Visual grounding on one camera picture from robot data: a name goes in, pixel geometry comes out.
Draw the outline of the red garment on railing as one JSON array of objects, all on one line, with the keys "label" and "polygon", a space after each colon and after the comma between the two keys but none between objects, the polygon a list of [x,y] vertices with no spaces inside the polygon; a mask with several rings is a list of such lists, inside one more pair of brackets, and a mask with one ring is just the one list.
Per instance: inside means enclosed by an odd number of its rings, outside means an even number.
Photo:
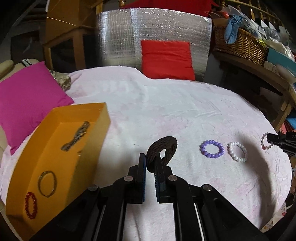
[{"label": "red garment on railing", "polygon": [[156,8],[182,11],[194,15],[208,16],[207,12],[212,6],[219,5],[211,0],[139,0],[123,6],[123,9],[131,8]]}]

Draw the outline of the red cushion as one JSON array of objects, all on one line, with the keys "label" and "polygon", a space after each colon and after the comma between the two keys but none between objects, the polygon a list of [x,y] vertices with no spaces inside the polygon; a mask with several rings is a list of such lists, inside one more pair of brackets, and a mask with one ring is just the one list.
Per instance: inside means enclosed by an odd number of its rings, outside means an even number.
[{"label": "red cushion", "polygon": [[190,43],[142,40],[142,73],[151,79],[195,80]]}]

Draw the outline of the wooden stair railing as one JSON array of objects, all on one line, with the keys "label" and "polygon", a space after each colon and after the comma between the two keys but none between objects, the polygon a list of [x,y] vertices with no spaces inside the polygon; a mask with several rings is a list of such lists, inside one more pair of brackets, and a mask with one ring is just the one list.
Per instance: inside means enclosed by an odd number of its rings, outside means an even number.
[{"label": "wooden stair railing", "polygon": [[275,26],[285,26],[282,20],[273,12],[270,8],[268,8],[263,1],[233,1],[233,0],[225,0],[225,1],[217,1],[220,8],[225,8],[227,6],[232,6],[237,10],[241,11],[249,18],[255,20],[262,20],[267,24],[267,21],[272,23]]}]

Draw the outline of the silver foil insulation panel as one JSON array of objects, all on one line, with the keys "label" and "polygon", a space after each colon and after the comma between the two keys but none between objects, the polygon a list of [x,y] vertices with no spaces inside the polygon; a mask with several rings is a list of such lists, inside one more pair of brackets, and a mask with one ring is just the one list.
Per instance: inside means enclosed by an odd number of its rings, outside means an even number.
[{"label": "silver foil insulation panel", "polygon": [[190,43],[196,79],[208,63],[212,20],[200,15],[156,8],[114,9],[97,15],[99,66],[142,68],[142,40]]}]

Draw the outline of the orange cardboard tray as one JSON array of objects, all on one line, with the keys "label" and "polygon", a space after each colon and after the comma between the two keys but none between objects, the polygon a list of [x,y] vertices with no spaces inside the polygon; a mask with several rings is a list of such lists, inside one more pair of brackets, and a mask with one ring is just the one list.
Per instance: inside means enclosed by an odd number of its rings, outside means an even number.
[{"label": "orange cardboard tray", "polygon": [[[90,122],[86,135],[69,151],[61,150],[85,121]],[[29,240],[93,184],[109,125],[105,103],[54,108],[43,119],[17,161],[6,196],[6,216],[22,240]],[[56,192],[49,198],[37,187],[44,171],[53,171],[57,178]]]}]

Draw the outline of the silver bangle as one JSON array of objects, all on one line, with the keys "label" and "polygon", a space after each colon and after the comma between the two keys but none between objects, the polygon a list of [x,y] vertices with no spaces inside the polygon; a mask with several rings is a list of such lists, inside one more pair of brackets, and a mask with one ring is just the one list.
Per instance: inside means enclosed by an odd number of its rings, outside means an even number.
[{"label": "silver bangle", "polygon": [[53,171],[44,171],[38,178],[39,193],[46,198],[55,194],[57,189],[57,178]]}]

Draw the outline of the wooden shelf table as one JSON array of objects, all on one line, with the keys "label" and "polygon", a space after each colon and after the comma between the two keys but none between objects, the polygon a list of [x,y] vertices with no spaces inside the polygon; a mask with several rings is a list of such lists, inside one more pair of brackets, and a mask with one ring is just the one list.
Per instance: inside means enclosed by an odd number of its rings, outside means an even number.
[{"label": "wooden shelf table", "polygon": [[289,84],[272,71],[260,65],[254,64],[246,59],[227,54],[219,50],[214,50],[213,55],[220,61],[228,62],[256,75],[282,94],[280,111],[278,112],[277,118],[273,122],[273,127],[278,132],[285,119],[290,114],[291,110],[295,108],[295,89],[293,85]]}]

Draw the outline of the magenta cushion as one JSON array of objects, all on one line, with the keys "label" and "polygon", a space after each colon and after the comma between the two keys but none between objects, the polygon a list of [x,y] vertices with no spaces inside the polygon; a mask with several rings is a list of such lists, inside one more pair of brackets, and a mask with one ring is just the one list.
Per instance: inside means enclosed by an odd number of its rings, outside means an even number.
[{"label": "magenta cushion", "polygon": [[14,73],[1,82],[1,127],[13,155],[54,108],[74,103],[44,62]]}]

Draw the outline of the wicker basket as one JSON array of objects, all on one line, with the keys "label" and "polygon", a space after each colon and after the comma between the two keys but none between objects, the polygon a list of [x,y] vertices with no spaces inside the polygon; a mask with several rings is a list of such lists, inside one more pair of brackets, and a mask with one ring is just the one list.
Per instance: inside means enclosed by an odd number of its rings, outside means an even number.
[{"label": "wicker basket", "polygon": [[257,65],[264,65],[268,55],[267,47],[249,32],[239,28],[233,44],[224,40],[226,27],[214,27],[215,48],[221,52],[246,59]]}]

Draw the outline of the metal watch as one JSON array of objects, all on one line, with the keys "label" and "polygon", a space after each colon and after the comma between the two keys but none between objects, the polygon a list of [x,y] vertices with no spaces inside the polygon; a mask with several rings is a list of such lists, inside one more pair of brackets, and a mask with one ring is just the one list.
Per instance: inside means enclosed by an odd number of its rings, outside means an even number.
[{"label": "metal watch", "polygon": [[78,130],[75,132],[75,135],[74,135],[73,139],[70,142],[64,144],[61,147],[61,150],[66,151],[66,152],[69,151],[73,145],[75,145],[82,137],[84,137],[86,135],[87,130],[88,130],[89,127],[90,127],[90,122],[85,121],[78,128]]}]

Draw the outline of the blue cloth in basket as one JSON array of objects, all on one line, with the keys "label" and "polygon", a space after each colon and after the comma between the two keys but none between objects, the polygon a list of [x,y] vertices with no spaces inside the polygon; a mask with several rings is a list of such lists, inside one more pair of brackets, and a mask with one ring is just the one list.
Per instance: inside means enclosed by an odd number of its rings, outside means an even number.
[{"label": "blue cloth in basket", "polygon": [[237,39],[238,30],[244,26],[247,18],[239,15],[233,15],[227,23],[224,33],[224,40],[226,44],[233,44]]}]

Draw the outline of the wooden cabinet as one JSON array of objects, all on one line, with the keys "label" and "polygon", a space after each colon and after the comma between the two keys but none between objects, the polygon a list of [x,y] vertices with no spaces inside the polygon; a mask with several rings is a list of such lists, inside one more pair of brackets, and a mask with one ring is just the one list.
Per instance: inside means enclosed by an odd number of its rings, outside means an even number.
[{"label": "wooden cabinet", "polygon": [[49,69],[53,69],[52,48],[67,40],[73,41],[76,69],[86,68],[83,36],[94,31],[102,8],[103,1],[49,1],[43,44]]}]

